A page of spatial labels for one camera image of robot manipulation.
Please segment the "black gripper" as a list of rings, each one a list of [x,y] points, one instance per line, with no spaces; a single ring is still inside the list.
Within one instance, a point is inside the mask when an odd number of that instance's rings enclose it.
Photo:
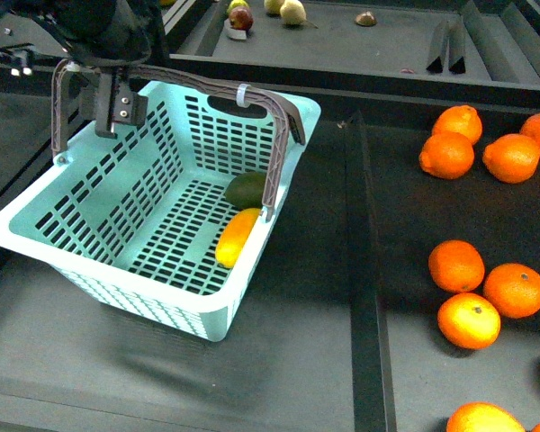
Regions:
[[[53,6],[73,60],[111,71],[130,64],[166,64],[159,1],[55,1]]]

